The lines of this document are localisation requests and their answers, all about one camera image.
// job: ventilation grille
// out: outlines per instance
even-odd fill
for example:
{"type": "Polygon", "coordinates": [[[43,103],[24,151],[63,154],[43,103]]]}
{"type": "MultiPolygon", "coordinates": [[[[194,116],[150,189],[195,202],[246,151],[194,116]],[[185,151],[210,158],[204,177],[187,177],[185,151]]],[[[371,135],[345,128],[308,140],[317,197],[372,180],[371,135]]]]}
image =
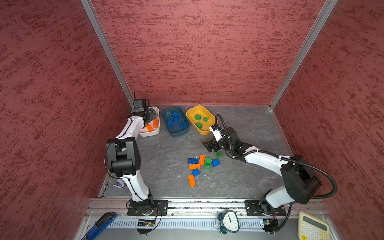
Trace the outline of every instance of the ventilation grille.
{"type": "MultiPolygon", "coordinates": [[[[240,228],[247,231],[264,231],[261,219],[239,219],[240,228]]],[[[214,219],[206,218],[191,218],[191,219],[169,219],[163,218],[157,228],[172,229],[196,229],[196,230],[216,230],[219,227],[219,222],[214,219]]],[[[116,219],[108,228],[152,228],[152,227],[137,227],[137,220],[126,218],[116,219]]]]}

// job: red textured wall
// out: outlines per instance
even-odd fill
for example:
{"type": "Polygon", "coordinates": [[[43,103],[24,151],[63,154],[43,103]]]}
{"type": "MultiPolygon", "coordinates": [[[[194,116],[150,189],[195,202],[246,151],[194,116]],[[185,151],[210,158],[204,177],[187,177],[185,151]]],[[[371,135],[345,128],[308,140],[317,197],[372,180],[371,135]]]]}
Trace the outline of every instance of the red textured wall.
{"type": "Polygon", "coordinates": [[[129,105],[80,1],[0,19],[0,239],[72,240],[129,105]]]}
{"type": "Polygon", "coordinates": [[[383,13],[339,0],[275,108],[293,152],[337,180],[325,203],[345,240],[384,239],[383,13]]]}
{"type": "Polygon", "coordinates": [[[324,0],[93,0],[151,103],[269,104],[324,0]]]}

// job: alarm clock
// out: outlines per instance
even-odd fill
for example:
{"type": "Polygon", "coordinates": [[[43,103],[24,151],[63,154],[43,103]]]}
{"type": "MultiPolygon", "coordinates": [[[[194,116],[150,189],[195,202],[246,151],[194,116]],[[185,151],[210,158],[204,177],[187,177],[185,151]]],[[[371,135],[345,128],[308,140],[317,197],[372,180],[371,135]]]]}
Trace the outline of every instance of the alarm clock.
{"type": "Polygon", "coordinates": [[[228,232],[238,232],[240,229],[239,219],[234,211],[228,211],[226,213],[220,213],[217,218],[221,224],[220,232],[227,234],[228,232]]]}

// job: clock face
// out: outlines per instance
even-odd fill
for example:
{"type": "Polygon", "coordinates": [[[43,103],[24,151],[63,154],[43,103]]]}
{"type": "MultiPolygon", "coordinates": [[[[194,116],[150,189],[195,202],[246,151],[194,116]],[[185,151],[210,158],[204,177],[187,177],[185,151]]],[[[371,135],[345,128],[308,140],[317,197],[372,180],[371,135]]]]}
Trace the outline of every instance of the clock face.
{"type": "Polygon", "coordinates": [[[239,222],[236,213],[229,211],[223,216],[223,226],[230,232],[237,232],[239,230],[239,222]]]}

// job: yellow bin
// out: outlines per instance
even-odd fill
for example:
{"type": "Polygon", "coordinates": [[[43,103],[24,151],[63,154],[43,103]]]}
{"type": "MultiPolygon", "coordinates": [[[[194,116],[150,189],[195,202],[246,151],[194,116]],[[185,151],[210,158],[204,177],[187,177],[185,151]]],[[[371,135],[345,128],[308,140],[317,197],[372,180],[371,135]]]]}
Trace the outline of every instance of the yellow bin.
{"type": "Polygon", "coordinates": [[[215,123],[215,116],[212,115],[205,107],[197,105],[193,108],[189,109],[186,113],[186,116],[188,118],[188,121],[192,124],[192,126],[195,127],[195,129],[201,134],[201,135],[208,135],[211,131],[209,130],[209,127],[212,126],[215,123]],[[201,115],[200,120],[196,120],[195,116],[196,114],[201,115]],[[199,129],[196,126],[196,123],[199,122],[203,126],[201,129],[199,129]]]}

